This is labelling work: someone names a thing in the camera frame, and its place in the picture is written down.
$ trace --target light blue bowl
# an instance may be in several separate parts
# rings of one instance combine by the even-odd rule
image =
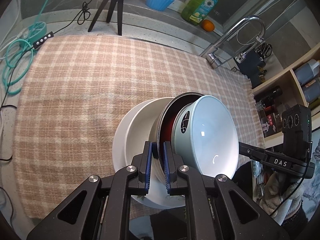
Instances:
[[[164,11],[174,0],[146,0],[146,5],[157,11]]]
[[[201,174],[210,177],[224,174],[231,179],[238,164],[239,142],[224,104],[213,96],[203,96],[183,108],[176,118],[171,141],[183,163]]]

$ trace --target tripod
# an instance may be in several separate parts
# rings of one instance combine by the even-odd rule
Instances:
[[[94,18],[93,18],[92,22],[90,24],[88,32],[92,31],[97,19],[99,18],[102,10],[104,9],[104,7],[106,6],[108,1],[109,0],[103,0],[101,2],[96,14],[94,15]],[[120,36],[122,36],[123,1],[124,0],[111,0],[110,7],[109,7],[109,10],[108,10],[107,19],[106,19],[107,23],[109,23],[111,21],[111,17],[112,17],[113,11],[115,10],[116,3],[118,2],[117,21],[118,21],[118,35],[120,35]]]

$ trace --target blue plastic bowl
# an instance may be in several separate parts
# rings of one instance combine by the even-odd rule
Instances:
[[[174,0],[146,0],[146,5],[157,11],[164,11]]]

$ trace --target beige checkered cloth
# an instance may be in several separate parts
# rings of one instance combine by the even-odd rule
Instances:
[[[13,162],[26,214],[43,218],[88,176],[114,174],[112,142],[124,115],[145,100],[188,91],[220,99],[239,140],[263,147],[251,83],[243,75],[118,36],[48,40],[28,71],[16,117]],[[133,201],[131,218],[155,212]]]

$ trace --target scissors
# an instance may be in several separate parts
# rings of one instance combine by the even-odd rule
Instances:
[[[258,53],[260,56],[260,60],[263,61],[266,57],[271,56],[272,46],[266,42],[263,42],[256,50],[256,53]]]

